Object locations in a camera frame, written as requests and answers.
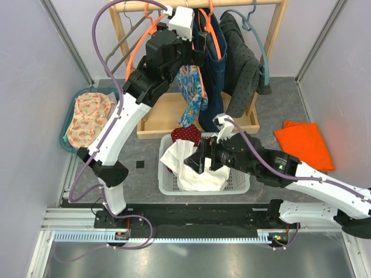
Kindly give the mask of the red polka dot skirt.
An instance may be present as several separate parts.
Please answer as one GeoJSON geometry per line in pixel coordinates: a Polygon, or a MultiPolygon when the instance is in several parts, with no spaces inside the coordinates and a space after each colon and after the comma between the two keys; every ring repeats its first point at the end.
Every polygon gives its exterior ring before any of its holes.
{"type": "Polygon", "coordinates": [[[198,146],[201,131],[195,125],[178,127],[171,132],[170,138],[173,144],[167,148],[161,161],[169,171],[178,175],[184,166],[184,159],[189,157],[198,146]]]}

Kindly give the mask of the grey metal hanger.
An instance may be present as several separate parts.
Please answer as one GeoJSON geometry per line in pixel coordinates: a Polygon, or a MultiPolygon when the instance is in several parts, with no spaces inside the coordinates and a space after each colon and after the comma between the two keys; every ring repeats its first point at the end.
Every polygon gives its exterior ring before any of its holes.
{"type": "Polygon", "coordinates": [[[153,11],[157,11],[160,17],[163,9],[154,4],[147,3],[146,1],[140,2],[139,4],[131,4],[129,1],[122,1],[110,6],[108,10],[117,35],[118,43],[113,47],[112,51],[107,54],[105,62],[108,64],[110,58],[113,57],[118,50],[122,53],[121,59],[111,69],[111,72],[114,74],[123,63],[128,65],[131,53],[139,42],[138,39],[136,42],[129,45],[127,42],[128,38],[145,21],[154,22],[151,16],[153,11]]]}

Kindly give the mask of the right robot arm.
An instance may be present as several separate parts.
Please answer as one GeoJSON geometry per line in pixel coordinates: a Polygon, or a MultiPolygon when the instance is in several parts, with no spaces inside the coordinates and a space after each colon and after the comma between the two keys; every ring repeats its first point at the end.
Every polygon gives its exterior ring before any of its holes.
{"type": "Polygon", "coordinates": [[[370,190],[350,185],[312,168],[283,151],[266,149],[247,133],[226,139],[202,139],[184,164],[198,174],[223,166],[256,177],[260,183],[310,195],[321,201],[320,208],[306,204],[296,208],[279,201],[265,214],[272,228],[282,224],[329,223],[351,236],[370,239],[370,190]]]}

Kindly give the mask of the blue floral skirt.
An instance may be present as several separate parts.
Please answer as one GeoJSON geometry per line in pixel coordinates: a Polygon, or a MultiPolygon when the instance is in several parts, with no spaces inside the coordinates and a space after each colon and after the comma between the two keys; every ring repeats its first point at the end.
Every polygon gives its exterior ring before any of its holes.
{"type": "Polygon", "coordinates": [[[187,103],[179,125],[189,127],[195,122],[199,112],[208,107],[208,95],[203,85],[201,71],[195,65],[184,65],[179,69],[175,81],[187,103]]]}

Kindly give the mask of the orange hanger of white skirt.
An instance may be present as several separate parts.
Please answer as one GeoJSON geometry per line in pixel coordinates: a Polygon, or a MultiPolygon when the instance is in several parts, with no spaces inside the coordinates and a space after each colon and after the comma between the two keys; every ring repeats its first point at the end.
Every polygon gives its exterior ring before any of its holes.
{"type": "Polygon", "coordinates": [[[129,79],[130,73],[133,70],[136,69],[133,66],[133,60],[134,60],[134,57],[135,57],[136,53],[138,52],[141,44],[144,42],[144,40],[146,39],[147,36],[154,34],[157,25],[160,23],[160,21],[164,17],[164,15],[160,15],[156,20],[153,20],[153,18],[149,15],[148,7],[149,7],[149,3],[146,3],[144,5],[144,16],[145,16],[145,18],[150,19],[151,25],[147,28],[146,32],[138,40],[136,46],[134,47],[134,49],[132,51],[132,54],[130,55],[129,62],[128,62],[127,67],[126,67],[126,76],[125,76],[126,81],[129,79]]]}

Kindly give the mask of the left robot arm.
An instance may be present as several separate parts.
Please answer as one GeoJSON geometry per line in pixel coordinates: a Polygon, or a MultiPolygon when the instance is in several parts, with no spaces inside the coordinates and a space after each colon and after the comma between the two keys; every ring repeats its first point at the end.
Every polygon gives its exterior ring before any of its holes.
{"type": "Polygon", "coordinates": [[[127,78],[121,99],[103,131],[93,144],[77,151],[99,180],[107,221],[115,228],[127,222],[123,183],[129,170],[118,160],[119,153],[133,129],[169,90],[184,65],[202,66],[206,33],[199,31],[190,38],[170,27],[160,28],[146,42],[146,54],[127,78]]]}

